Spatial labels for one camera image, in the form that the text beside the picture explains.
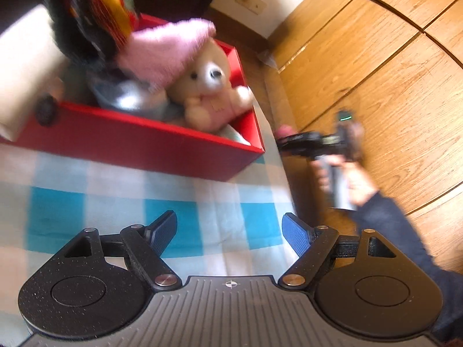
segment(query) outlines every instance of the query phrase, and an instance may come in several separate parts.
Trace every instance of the blue checkered blanket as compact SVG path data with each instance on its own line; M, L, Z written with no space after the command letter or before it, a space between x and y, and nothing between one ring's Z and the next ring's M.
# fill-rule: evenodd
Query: blue checkered blanket
M178 232L163 258L184 282L188 275L280 277L297 259L281 233L293 203L270 126L258 106L256 113L266 153L226 183L0 145L0 344L29 335L19 289L85 227L115 234L174 210Z

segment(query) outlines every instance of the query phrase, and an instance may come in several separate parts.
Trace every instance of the ribbed gray surface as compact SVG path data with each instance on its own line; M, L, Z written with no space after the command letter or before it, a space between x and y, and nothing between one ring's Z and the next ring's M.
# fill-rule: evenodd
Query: ribbed gray surface
M234 281L233 288L225 283ZM31 337L25 347L432 347L421 336L396 343L345 335L319 316L308 297L283 291L269 277L191 277L158 293L131 325L84 342Z

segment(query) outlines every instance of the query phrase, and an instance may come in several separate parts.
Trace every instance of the person's arm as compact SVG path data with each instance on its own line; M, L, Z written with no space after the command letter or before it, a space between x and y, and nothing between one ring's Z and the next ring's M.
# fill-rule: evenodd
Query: person's arm
M441 269L434 263L420 237L396 203L377 191L351 214L361 229L382 234L421 268L440 288L444 306L432 330L441 341L463 338L463 275Z

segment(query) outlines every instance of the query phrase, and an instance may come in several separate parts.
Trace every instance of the wooden floor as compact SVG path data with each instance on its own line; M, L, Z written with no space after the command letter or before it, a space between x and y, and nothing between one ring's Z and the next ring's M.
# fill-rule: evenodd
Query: wooden floor
M268 88L270 101L272 89L286 95L276 125L330 133L335 113L353 110L366 169L436 262L461 273L462 15L463 0L305 0L270 37L280 85ZM355 233L339 212L317 210L323 197L304 160L287 172L302 218Z

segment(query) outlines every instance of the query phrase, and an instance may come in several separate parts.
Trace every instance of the triangular cutout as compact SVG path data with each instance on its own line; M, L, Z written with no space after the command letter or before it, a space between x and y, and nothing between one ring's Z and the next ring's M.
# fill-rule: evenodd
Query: triangular cutout
M368 255L370 257L395 258L395 254L377 237L370 238Z
M74 246L68 250L64 257L90 257L92 255L92 247L88 237L82 237Z

